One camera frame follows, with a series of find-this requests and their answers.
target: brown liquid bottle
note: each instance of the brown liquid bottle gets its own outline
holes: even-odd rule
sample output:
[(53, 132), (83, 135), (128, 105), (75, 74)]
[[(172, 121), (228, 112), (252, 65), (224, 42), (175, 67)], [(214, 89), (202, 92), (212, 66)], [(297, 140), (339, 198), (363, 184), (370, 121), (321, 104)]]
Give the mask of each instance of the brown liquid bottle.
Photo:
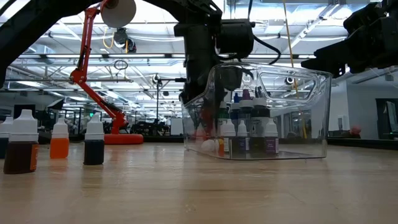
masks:
[(7, 117), (6, 120), (0, 124), (0, 159), (6, 158), (8, 138), (12, 128), (12, 122), (12, 117)]
[(68, 125), (64, 118), (59, 118), (52, 130), (50, 145), (51, 159), (65, 159), (69, 154)]
[(4, 161), (5, 174), (25, 174), (34, 172), (39, 151), (37, 120), (31, 110), (22, 110), (14, 120), (9, 135), (9, 143)]

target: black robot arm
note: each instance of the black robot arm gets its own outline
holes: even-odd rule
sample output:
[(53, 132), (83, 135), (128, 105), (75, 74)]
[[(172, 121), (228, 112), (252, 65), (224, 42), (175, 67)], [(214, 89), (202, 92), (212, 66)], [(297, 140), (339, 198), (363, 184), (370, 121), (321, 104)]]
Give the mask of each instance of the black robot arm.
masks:
[[(203, 92), (211, 68), (220, 63), (215, 48), (231, 58), (247, 57), (254, 36), (248, 19), (221, 20), (222, 11), (211, 0), (144, 0), (165, 9), (179, 21), (175, 36), (184, 37), (187, 82), (184, 103)], [(0, 85), (6, 68), (59, 19), (72, 16), (101, 0), (30, 0), (0, 27)]]
[(398, 65), (398, 0), (385, 0), (382, 7), (368, 4), (343, 25), (348, 38), (318, 49), (316, 58), (302, 62), (302, 67), (330, 72), (337, 78), (345, 73), (346, 65), (351, 73)]

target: wooden table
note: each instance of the wooden table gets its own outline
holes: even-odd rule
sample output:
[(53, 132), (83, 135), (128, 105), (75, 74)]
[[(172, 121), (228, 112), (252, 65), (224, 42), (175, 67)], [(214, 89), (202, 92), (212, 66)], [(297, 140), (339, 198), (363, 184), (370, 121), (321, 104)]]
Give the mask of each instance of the wooden table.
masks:
[(35, 173), (0, 170), (0, 223), (398, 223), (398, 152), (328, 150), (237, 162), (183, 144), (108, 146), (104, 165), (88, 167), (83, 144), (67, 160), (43, 146)]

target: transparent storage container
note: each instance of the transparent storage container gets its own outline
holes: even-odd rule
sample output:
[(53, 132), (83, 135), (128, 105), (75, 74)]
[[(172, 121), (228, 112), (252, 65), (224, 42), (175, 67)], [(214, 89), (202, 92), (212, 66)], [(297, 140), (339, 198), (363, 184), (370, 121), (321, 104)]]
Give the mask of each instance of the transparent storage container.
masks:
[[(217, 65), (210, 72), (206, 90), (183, 105), (185, 147), (209, 156), (234, 160), (324, 158), (330, 90), (331, 74), (325, 72), (258, 63)], [(235, 94), (242, 97), (244, 92), (245, 97), (249, 92), (251, 98), (264, 99), (262, 102), (269, 109), (270, 116), (267, 117), (268, 122), (260, 125), (265, 132), (267, 128), (270, 129), (268, 131), (277, 129), (273, 131), (277, 132), (273, 139), (268, 134), (252, 134), (251, 130), (258, 128), (256, 125), (259, 123), (253, 121), (253, 117), (244, 119), (248, 115), (247, 110), (246, 114), (243, 110), (238, 113), (245, 120), (248, 136), (225, 137), (226, 126), (220, 126), (226, 119), (225, 113), (223, 116), (220, 112), (220, 105), (225, 104), (221, 102), (226, 102), (226, 110), (231, 112)], [(265, 123), (269, 120), (273, 120), (275, 125), (270, 123), (267, 126)], [(275, 150), (277, 148), (274, 149), (272, 144), (278, 142), (279, 150)]]

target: orange robot base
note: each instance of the orange robot base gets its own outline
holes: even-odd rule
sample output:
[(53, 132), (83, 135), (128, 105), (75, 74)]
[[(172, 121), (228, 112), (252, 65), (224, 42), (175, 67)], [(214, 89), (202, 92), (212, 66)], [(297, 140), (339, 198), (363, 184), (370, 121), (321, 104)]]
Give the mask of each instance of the orange robot base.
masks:
[(141, 134), (105, 134), (107, 145), (142, 144), (144, 137)]

